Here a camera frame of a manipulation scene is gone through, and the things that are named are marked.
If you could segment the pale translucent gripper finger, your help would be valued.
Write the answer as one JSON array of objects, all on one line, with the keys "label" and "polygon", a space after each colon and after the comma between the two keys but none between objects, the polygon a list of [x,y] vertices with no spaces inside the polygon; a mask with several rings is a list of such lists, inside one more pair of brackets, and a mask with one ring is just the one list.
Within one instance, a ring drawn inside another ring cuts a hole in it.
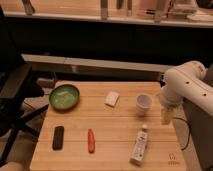
[{"label": "pale translucent gripper finger", "polygon": [[161,123],[168,125],[173,118],[173,110],[170,108],[163,108],[161,110]]}]

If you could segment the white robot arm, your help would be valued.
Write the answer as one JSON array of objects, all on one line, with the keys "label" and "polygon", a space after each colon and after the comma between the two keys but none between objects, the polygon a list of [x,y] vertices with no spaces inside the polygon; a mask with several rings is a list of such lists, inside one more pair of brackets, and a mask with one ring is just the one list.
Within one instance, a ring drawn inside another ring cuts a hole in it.
[{"label": "white robot arm", "polygon": [[159,102],[162,105],[161,123],[168,125],[173,110],[186,98],[213,116],[213,87],[203,82],[207,69],[199,61],[190,61],[169,68],[163,75],[165,85],[161,88]]}]

